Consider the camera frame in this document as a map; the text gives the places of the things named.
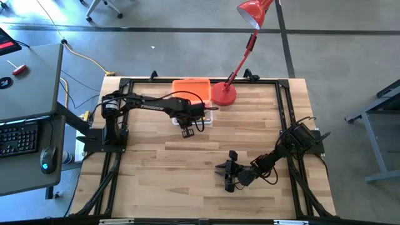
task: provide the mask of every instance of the wooden table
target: wooden table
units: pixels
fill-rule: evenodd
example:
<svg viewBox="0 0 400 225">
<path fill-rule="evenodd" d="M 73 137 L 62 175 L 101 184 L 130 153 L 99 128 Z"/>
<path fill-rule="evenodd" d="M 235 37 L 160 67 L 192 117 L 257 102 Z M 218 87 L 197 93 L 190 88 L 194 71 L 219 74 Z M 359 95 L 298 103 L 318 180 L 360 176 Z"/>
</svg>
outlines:
<svg viewBox="0 0 400 225">
<path fill-rule="evenodd" d="M 119 80 L 120 77 L 105 77 L 101 96 L 118 90 Z M 305 80 L 290 79 L 289 83 L 296 119 L 313 116 Z M 235 103 L 214 111 L 214 122 L 204 132 L 195 130 L 196 135 L 187 139 L 163 112 L 129 112 L 129 140 L 122 155 L 113 217 L 295 218 L 286 160 L 276 164 L 279 182 L 275 186 L 257 179 L 242 191 L 229 193 L 224 190 L 224 179 L 214 173 L 214 166 L 228 159 L 229 150 L 237 151 L 239 164 L 249 164 L 260 154 L 272 151 L 281 130 L 273 85 L 235 87 Z M 133 91 L 162 96 L 171 92 L 171 84 L 135 84 Z M 315 128 L 313 121 L 306 124 Z M 103 126 L 104 119 L 98 111 L 94 127 Z M 103 160 L 103 153 L 95 153 L 83 163 L 72 213 L 80 210 L 99 186 Z M 324 165 L 313 155 L 306 155 L 304 162 L 310 188 L 335 214 Z M 269 180 L 275 180 L 274 173 Z M 102 209 L 108 192 L 107 189 Z M 303 192 L 299 195 L 306 212 Z"/>
</svg>

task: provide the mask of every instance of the orange container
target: orange container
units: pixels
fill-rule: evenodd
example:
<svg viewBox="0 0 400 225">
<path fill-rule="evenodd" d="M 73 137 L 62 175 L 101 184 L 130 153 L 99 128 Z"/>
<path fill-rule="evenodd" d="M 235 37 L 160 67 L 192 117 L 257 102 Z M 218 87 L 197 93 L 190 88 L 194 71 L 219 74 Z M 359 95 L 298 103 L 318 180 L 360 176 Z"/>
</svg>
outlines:
<svg viewBox="0 0 400 225">
<path fill-rule="evenodd" d="M 190 91 L 197 94 L 203 101 L 211 100 L 211 83 L 209 79 L 195 78 L 182 79 L 172 82 L 172 91 Z M 173 94 L 174 97 L 190 100 L 192 103 L 200 102 L 200 99 L 193 94 L 181 92 Z"/>
</svg>

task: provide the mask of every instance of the black keyboard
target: black keyboard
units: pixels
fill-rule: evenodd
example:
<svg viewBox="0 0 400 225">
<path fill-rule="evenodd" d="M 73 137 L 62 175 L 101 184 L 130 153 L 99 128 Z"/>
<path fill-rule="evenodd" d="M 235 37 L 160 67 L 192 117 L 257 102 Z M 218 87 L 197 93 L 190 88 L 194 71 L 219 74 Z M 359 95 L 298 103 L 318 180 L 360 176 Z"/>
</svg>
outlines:
<svg viewBox="0 0 400 225">
<path fill-rule="evenodd" d="M 37 151 L 38 122 L 0 126 L 0 158 Z"/>
</svg>

